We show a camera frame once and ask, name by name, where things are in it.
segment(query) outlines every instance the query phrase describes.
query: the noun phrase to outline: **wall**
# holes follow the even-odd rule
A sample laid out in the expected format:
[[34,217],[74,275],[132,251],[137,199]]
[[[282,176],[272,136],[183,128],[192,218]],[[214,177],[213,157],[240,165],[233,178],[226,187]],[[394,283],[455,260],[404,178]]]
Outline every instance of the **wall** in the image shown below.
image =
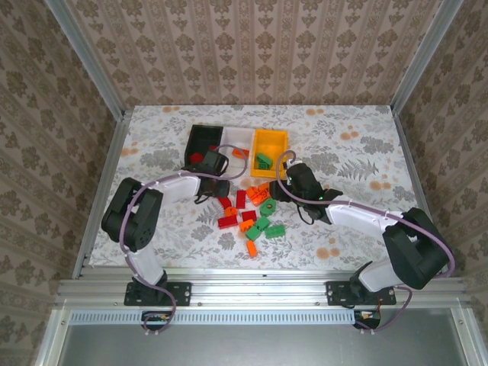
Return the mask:
[[488,1],[464,1],[400,119],[488,340]]
[[440,0],[68,0],[126,108],[388,104]]
[[114,121],[42,1],[0,2],[0,364],[29,364],[70,278]]

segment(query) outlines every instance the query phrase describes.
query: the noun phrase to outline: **purple cable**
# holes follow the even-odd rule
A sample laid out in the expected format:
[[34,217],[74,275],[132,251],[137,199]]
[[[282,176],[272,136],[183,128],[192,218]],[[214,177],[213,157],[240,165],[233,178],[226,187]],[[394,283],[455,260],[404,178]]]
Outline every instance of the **purple cable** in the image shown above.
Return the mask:
[[[287,154],[292,154],[293,155],[292,162],[294,162],[295,159],[297,158],[297,154],[293,150],[287,150],[287,151],[283,152],[281,154],[281,156],[278,158],[278,161],[277,161],[277,164],[276,164],[276,176],[277,177],[280,176],[279,175],[279,173],[280,173],[279,172],[280,165],[281,165],[281,162],[283,161],[283,158]],[[298,196],[295,196],[294,194],[292,194],[291,192],[289,192],[289,190],[287,190],[285,188],[285,186],[283,185],[283,183],[281,183],[281,179],[277,179],[277,182],[280,185],[281,189],[284,191],[284,193],[286,193],[288,196],[290,196],[294,200],[299,201],[299,202],[302,202],[304,204],[328,204],[328,205],[330,205],[330,204],[338,204],[338,205],[345,205],[345,206],[353,206],[353,207],[361,208],[362,210],[370,211],[370,212],[372,212],[374,214],[379,214],[379,215],[388,217],[390,219],[393,219],[393,220],[398,221],[399,223],[402,223],[403,225],[406,225],[408,227],[411,227],[412,229],[414,229],[418,233],[421,233],[421,234],[427,236],[428,238],[430,238],[431,240],[433,240],[438,246],[441,247],[441,249],[445,252],[446,256],[449,258],[449,269],[445,273],[438,274],[437,276],[435,276],[435,278],[449,277],[449,276],[451,276],[453,274],[453,272],[454,272],[454,270],[456,268],[456,262],[454,260],[454,256],[452,255],[451,251],[449,250],[449,248],[437,236],[431,234],[429,231],[423,229],[422,227],[417,226],[414,223],[410,223],[409,221],[403,219],[402,217],[398,217],[396,215],[393,215],[391,213],[388,213],[387,211],[378,210],[377,208],[369,207],[369,206],[366,206],[365,204],[359,204],[359,203],[352,202],[352,201],[311,201],[311,200],[304,200],[303,198],[300,198]]]
[[[242,151],[242,149],[240,149],[237,146],[229,145],[229,144],[220,145],[217,148],[215,148],[215,150],[218,150],[218,149],[220,149],[222,147],[232,147],[234,149],[239,150],[239,152],[242,154],[242,156],[246,156],[246,154]],[[159,329],[157,331],[151,331],[151,330],[149,330],[147,328],[147,326],[146,326],[147,320],[148,320],[148,318],[151,317],[151,314],[148,314],[148,316],[144,319],[144,324],[143,324],[143,328],[146,330],[146,333],[151,332],[151,333],[156,333],[157,334],[157,333],[160,333],[160,332],[166,330],[166,328],[168,327],[169,323],[173,320],[173,317],[175,316],[175,312],[176,312],[176,300],[175,300],[175,297],[168,290],[166,290],[165,288],[160,287],[160,286],[155,286],[154,284],[150,284],[148,281],[146,281],[146,279],[144,279],[137,272],[137,269],[133,266],[132,262],[130,261],[130,257],[127,254],[130,250],[124,244],[125,230],[127,228],[127,222],[129,221],[130,213],[132,212],[132,209],[136,205],[136,202],[139,199],[140,195],[142,193],[144,193],[144,191],[146,189],[151,188],[153,185],[157,185],[159,183],[164,183],[165,181],[168,181],[169,179],[173,179],[173,178],[177,178],[177,177],[206,177],[206,178],[217,179],[217,180],[220,180],[220,181],[229,181],[229,180],[237,179],[237,178],[241,177],[246,172],[246,169],[247,169],[247,159],[244,159],[244,168],[242,169],[242,171],[238,175],[234,175],[232,177],[218,177],[218,176],[215,176],[215,175],[212,175],[212,174],[206,174],[206,173],[179,172],[177,174],[173,174],[173,175],[170,175],[170,176],[167,176],[167,177],[163,177],[163,178],[160,178],[160,179],[156,179],[155,181],[150,181],[149,183],[147,183],[144,186],[142,186],[140,188],[140,190],[138,190],[135,193],[134,197],[132,198],[132,201],[127,206],[127,211],[126,211],[126,213],[124,215],[124,219],[122,220],[122,225],[120,226],[120,233],[119,233],[120,250],[122,250],[122,252],[124,253],[125,262],[129,266],[129,268],[131,269],[131,271],[134,273],[134,277],[135,277],[135,279],[138,280],[138,282],[140,282],[141,284],[143,284],[143,285],[145,285],[147,287],[150,287],[150,288],[152,288],[154,290],[157,290],[157,291],[161,291],[164,294],[168,295],[168,297],[170,298],[171,303],[172,303],[172,312],[171,312],[171,315],[169,316],[168,320],[166,321],[166,324],[161,329]]]
[[366,324],[364,323],[361,323],[359,321],[356,320],[356,324],[359,324],[360,326],[362,326],[364,329],[367,329],[370,331],[370,334],[373,334],[373,333],[376,333],[376,332],[381,332],[382,330],[385,330],[386,328],[392,326],[397,320],[398,318],[400,318],[400,315],[403,314],[403,312],[405,311],[406,307],[409,306],[409,303],[410,301],[412,300],[412,296],[413,296],[413,292],[412,290],[410,290],[408,287],[404,287],[404,286],[395,286],[395,288],[399,289],[399,290],[404,290],[404,291],[408,291],[409,292],[409,296],[407,297],[404,305],[401,307],[401,309],[398,311],[398,313],[396,313],[396,315],[392,318],[392,320],[390,320],[388,323],[386,323],[384,326],[380,326],[379,328],[376,328],[376,329],[371,329],[369,326],[367,326]]

